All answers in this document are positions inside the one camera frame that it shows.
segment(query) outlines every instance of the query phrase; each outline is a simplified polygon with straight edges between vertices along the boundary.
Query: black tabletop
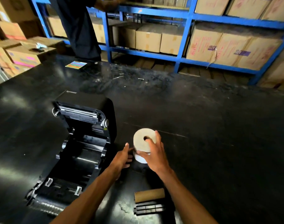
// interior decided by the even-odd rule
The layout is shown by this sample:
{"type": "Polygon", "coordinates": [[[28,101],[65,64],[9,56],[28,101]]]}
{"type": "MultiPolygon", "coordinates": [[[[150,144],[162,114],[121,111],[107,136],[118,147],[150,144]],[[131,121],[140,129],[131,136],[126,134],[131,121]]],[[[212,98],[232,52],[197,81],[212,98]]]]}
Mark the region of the black tabletop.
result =
{"type": "MultiPolygon", "coordinates": [[[[105,62],[66,68],[73,60],[54,56],[0,85],[0,222],[50,222],[23,199],[67,136],[51,100],[71,90],[113,101],[118,148],[158,130],[171,167],[219,223],[284,223],[284,94],[105,62]]],[[[159,184],[149,174],[136,161],[123,170],[95,223],[168,223],[133,214],[134,192],[159,184]]]]}

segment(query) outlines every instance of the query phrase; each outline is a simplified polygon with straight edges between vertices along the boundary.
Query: person's arm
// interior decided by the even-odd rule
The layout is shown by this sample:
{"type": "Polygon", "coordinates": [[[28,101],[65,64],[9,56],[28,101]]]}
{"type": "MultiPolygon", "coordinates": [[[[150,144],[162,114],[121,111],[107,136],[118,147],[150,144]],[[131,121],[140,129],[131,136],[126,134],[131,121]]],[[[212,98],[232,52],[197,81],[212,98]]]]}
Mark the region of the person's arm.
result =
{"type": "Polygon", "coordinates": [[[199,201],[178,180],[174,171],[170,168],[161,136],[156,131],[156,143],[146,139],[150,146],[150,154],[137,151],[164,182],[168,189],[176,209],[185,224],[217,224],[217,221],[199,203],[199,201]]]}
{"type": "Polygon", "coordinates": [[[128,168],[133,156],[128,152],[129,143],[125,144],[104,172],[76,200],[66,207],[51,224],[87,224],[94,216],[100,203],[114,181],[119,177],[122,168],[128,168]]]}
{"type": "Polygon", "coordinates": [[[102,12],[107,12],[116,9],[123,2],[125,0],[96,0],[94,7],[102,12]]]}

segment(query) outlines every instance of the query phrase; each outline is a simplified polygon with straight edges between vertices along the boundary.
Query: person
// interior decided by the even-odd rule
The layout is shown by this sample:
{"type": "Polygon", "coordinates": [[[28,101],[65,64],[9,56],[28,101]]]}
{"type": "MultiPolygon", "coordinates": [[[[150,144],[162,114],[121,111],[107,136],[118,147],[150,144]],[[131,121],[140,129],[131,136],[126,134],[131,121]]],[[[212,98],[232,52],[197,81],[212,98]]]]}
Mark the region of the person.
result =
{"type": "Polygon", "coordinates": [[[76,57],[101,60],[101,49],[86,7],[114,10],[125,0],[49,0],[57,12],[76,57]]]}
{"type": "MultiPolygon", "coordinates": [[[[184,224],[218,224],[198,200],[181,184],[175,172],[170,168],[161,142],[161,136],[156,131],[156,143],[146,139],[150,146],[150,154],[137,151],[152,169],[161,178],[169,191],[174,205],[184,224]]],[[[122,168],[129,167],[133,156],[129,154],[129,143],[119,151],[111,164],[100,174],[95,181],[76,200],[65,208],[51,224],[87,224],[94,216],[97,208],[107,191],[118,178],[122,168]]]]}

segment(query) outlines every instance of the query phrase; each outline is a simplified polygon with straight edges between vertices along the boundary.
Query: blue metal shelf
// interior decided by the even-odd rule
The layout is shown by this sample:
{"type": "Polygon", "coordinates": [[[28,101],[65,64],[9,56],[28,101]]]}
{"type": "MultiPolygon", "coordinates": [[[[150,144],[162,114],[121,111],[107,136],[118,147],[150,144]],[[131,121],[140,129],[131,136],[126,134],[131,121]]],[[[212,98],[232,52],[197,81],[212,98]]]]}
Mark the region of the blue metal shelf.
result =
{"type": "MultiPolygon", "coordinates": [[[[32,0],[33,5],[37,11],[38,17],[41,21],[43,29],[47,37],[51,37],[50,29],[47,26],[46,22],[46,9],[44,4],[50,4],[49,0],[32,0]]],[[[267,21],[267,20],[260,20],[260,19],[245,19],[245,18],[238,18],[238,17],[230,17],[230,16],[215,16],[215,15],[207,15],[207,14],[199,14],[194,13],[196,8],[197,0],[188,0],[187,6],[190,7],[189,10],[187,9],[169,9],[169,8],[154,8],[154,7],[144,7],[144,6],[126,6],[120,5],[117,10],[120,12],[120,20],[123,20],[123,13],[136,13],[136,14],[144,14],[144,15],[155,15],[155,16],[164,16],[164,17],[175,17],[175,18],[183,18],[186,19],[185,22],[185,29],[183,32],[183,37],[181,40],[181,45],[179,48],[179,52],[177,56],[171,56],[166,54],[160,53],[152,53],[146,51],[138,51],[132,49],[124,49],[124,48],[117,48],[117,47],[110,47],[109,44],[109,31],[108,31],[108,15],[105,12],[100,12],[94,8],[87,8],[88,12],[96,13],[98,17],[102,17],[103,25],[105,30],[105,40],[106,44],[100,44],[100,48],[102,50],[107,51],[108,53],[108,61],[112,61],[111,52],[121,52],[136,56],[148,57],[148,58],[155,58],[167,61],[175,62],[174,72],[178,72],[179,65],[181,63],[186,64],[195,64],[205,67],[212,67],[212,68],[219,68],[224,70],[248,73],[254,75],[252,79],[249,81],[249,85],[255,85],[259,79],[262,77],[264,72],[267,68],[272,64],[272,62],[276,59],[276,57],[280,54],[280,52],[284,49],[284,38],[283,43],[280,47],[274,52],[274,54],[270,57],[270,59],[265,63],[265,65],[259,70],[250,70],[245,68],[239,67],[232,67],[232,66],[225,66],[220,64],[209,64],[208,62],[202,61],[193,61],[183,58],[183,50],[186,44],[186,40],[188,37],[188,33],[190,30],[190,26],[193,20],[198,21],[208,21],[208,22],[216,22],[216,23],[227,23],[227,24],[236,24],[236,25],[243,25],[243,26],[256,26],[256,27],[264,27],[264,28],[271,28],[271,29],[278,29],[284,30],[284,22],[277,22],[277,21],[267,21]]],[[[63,39],[66,44],[69,44],[69,41],[63,39]]]]}

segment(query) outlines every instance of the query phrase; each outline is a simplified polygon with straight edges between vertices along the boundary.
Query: colorful card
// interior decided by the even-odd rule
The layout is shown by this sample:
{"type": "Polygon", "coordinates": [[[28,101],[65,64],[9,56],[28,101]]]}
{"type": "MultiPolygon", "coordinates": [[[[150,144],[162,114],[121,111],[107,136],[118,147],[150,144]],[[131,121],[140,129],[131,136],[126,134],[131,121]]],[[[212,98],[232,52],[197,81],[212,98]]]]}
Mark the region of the colorful card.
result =
{"type": "Polygon", "coordinates": [[[66,67],[74,68],[74,69],[80,69],[81,67],[85,66],[87,63],[79,62],[79,61],[73,61],[70,64],[66,65],[66,67]]]}

